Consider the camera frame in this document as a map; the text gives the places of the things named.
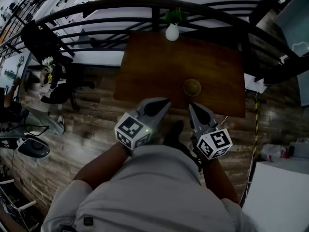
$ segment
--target hand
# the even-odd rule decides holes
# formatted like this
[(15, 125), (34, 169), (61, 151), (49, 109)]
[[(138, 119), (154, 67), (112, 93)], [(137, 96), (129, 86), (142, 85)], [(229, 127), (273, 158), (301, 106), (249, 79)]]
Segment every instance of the hand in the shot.
[(18, 77), (13, 81), (13, 86), (18, 87), (21, 83), (21, 79)]

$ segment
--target green plant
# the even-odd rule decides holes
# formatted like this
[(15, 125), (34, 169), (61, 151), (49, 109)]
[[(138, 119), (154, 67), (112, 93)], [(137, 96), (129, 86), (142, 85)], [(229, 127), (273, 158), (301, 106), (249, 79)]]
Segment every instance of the green plant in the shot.
[(180, 22), (186, 21), (188, 15), (185, 12), (182, 12), (180, 8), (175, 9), (171, 12), (166, 12), (165, 20), (169, 24), (178, 24)]

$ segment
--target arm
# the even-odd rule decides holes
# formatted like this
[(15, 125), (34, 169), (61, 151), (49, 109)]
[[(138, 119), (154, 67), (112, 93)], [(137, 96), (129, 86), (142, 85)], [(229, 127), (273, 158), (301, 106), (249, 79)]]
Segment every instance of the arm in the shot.
[(4, 98), (4, 107), (9, 107), (11, 105), (11, 102), (14, 98), (14, 93), (17, 89), (17, 87), (20, 84), (20, 78), (17, 78), (14, 80), (13, 85), (11, 87), (11, 90), (9, 91), (9, 93), (5, 96)]
[(129, 157), (124, 145), (120, 142), (84, 166), (74, 180), (86, 182), (94, 190), (100, 184), (109, 181), (123, 166)]
[(109, 181), (127, 158), (128, 153), (124, 146), (116, 143), (108, 151), (84, 166), (68, 187), (59, 187), (41, 231), (61, 231), (64, 225), (71, 226), (80, 204), (97, 186)]
[[(200, 154), (202, 162), (206, 158)], [(206, 186), (211, 190), (219, 199), (229, 199), (235, 203), (239, 203), (238, 197), (230, 180), (226, 176), (218, 159), (213, 159), (209, 163), (204, 164), (203, 174)]]

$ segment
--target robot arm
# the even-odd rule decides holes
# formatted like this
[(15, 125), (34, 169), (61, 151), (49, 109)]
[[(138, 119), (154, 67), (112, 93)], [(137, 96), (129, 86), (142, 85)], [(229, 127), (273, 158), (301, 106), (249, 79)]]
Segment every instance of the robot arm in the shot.
[(136, 109), (125, 113), (115, 126), (117, 140), (132, 151), (147, 143), (169, 111), (170, 105), (170, 99), (166, 98), (143, 100)]
[(233, 145), (227, 129), (216, 123), (213, 112), (200, 104), (191, 103), (189, 112), (191, 127), (195, 132), (192, 138), (194, 148), (200, 150), (208, 160), (224, 155)]

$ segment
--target wooden table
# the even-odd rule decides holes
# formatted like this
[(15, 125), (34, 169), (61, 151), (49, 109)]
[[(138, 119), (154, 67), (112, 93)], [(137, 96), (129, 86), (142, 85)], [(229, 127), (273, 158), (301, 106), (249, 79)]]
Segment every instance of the wooden table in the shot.
[[(190, 78), (202, 87), (193, 98), (183, 91)], [(129, 38), (114, 98), (139, 103), (167, 97), (174, 108), (188, 109), (190, 102), (197, 102), (215, 114), (244, 117), (244, 88), (240, 52), (182, 36), (170, 42), (164, 34), (138, 32)]]

